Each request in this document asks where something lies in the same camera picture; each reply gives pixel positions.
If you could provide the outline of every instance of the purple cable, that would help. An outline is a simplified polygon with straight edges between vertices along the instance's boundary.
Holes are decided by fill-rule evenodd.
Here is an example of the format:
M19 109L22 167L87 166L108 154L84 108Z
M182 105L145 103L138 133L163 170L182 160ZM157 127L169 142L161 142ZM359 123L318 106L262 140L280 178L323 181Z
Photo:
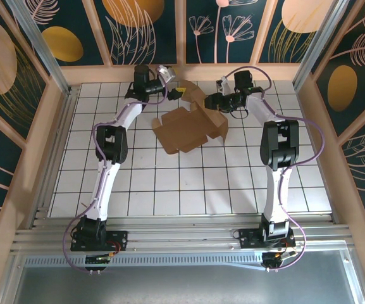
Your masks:
M161 81L162 83L165 83L164 78L160 74L158 74L158 77L160 78L160 80L162 80ZM103 170L102 170L101 176L99 178L99 184L98 184L98 189L96 191L95 198L93 199L93 201L91 202L91 204L88 206L88 208L84 210L84 212L82 212L79 215L77 215L75 218L73 218L70 221L70 223L68 223L68 225L66 227L66 230L64 231L64 235L63 235L63 254L64 254L64 257L65 257L67 263L71 266L71 268L76 269L76 270L81 271L81 272L86 273L86 274L92 274L92 272L90 272L90 271L88 271L86 269L80 268L80 267L76 266L73 262L70 261L70 258L68 257L67 252L66 252L66 249L65 249L65 244L66 244L66 235L67 235L68 230L70 229L72 223L74 223L76 220L78 220L81 217L83 217L89 210L91 210L92 207L98 201L99 196L101 195L102 185L103 185L103 182L104 182L105 173L106 173L106 169L107 169L107 166L106 166L106 162L107 161L106 161L106 156L105 156L104 152L102 151L101 147L99 147L98 142L97 142L97 139L96 139L96 131L97 131L98 127L100 127L100 126L108 126L108 125L115 124L123 116L123 114L126 111L126 109L128 107L130 107L131 105L137 105L137 104L138 105L142 105L143 104L143 105L147 105L147 106L156 106L156 105L159 105L160 103L163 103L165 101L165 99L167 98L167 95L168 95L168 88L167 88L167 86L165 85L164 88L165 88L164 98L161 101L159 101L158 103L146 103L144 101L134 101L132 103L128 103L128 104L126 104L123 107L123 109L120 111L119 115L117 115L114 120L112 120L111 122L100 122L100 123L97 123L92 128L92 138L94 140L95 147L97 148L99 154L102 156L102 158L104 160L104 166L103 166Z
M270 105L268 104L268 102L265 100L264 96L265 96L265 92L267 90L269 90L271 87L272 87L272 80L271 80L271 77L269 77L269 75L264 71L264 70L261 70L260 68L258 67L254 67L254 66L251 66L251 65L246 65L246 66L242 66L240 68L236 68L235 70L231 71L229 74L226 75L226 78L229 77L232 73L235 73L236 71L239 71L239 70L242 70L244 68L252 68L252 69L255 69L257 71L260 71L261 73L263 73L266 78L268 79L269 81L269 86L263 90L263 92L261 93L261 99L264 103L264 105L268 108L268 110L275 116L275 117L278 117L278 118L282 118L282 119L285 119L285 120L300 120L302 122L304 122L305 124L308 124L308 125L312 125L313 127L315 127L317 129L317 131L320 133L320 136L321 136L321 147L319 149L319 151L313 156L313 157L310 157L309 159L307 160L304 160L304 161L301 161L301 162L298 162L298 163L294 163L293 165L290 165L289 167L287 167L283 172L282 172L282 175L280 177L280 180L279 180L279 183L278 183L278 199L279 199L279 204L283 210L283 212L285 212L285 214L288 216L289 220L294 223L298 228L299 230L301 231L301 233L303 234L303 239L304 239L304 244L303 244L303 248L302 248L302 251L300 252L300 254L296 257L295 260L291 261L290 263L286 264L285 266L281 266L281 267L277 267L277 268L270 268L269 270L275 270L275 271L278 271L280 269L285 269L285 268L288 268L290 266L292 266L294 263L298 262L302 257L303 257L303 254L306 250L306 241L307 241L307 238L306 238L306 233L304 232L304 229L302 228L302 226L300 226L300 224L298 222L296 222L294 220L293 217L291 217L289 215L289 213L286 211L286 209L283 207L282 205L282 202L281 202L281 193L282 193L282 182L283 182L283 177L285 176L285 173L291 169L291 168L294 168L298 165L304 165L305 163L309 163L313 160L315 160L316 158L318 158L323 150L324 150L324 146L325 146L325 143L326 143L326 139L324 137L324 134L323 134L323 130L321 130L321 128L319 127L318 124L316 124L315 122L313 122L312 120L309 120L309 119L306 119L306 118L301 118L301 117L288 117L288 116L285 116L285 115L280 115L280 114L277 114L273 109L272 107L270 107Z

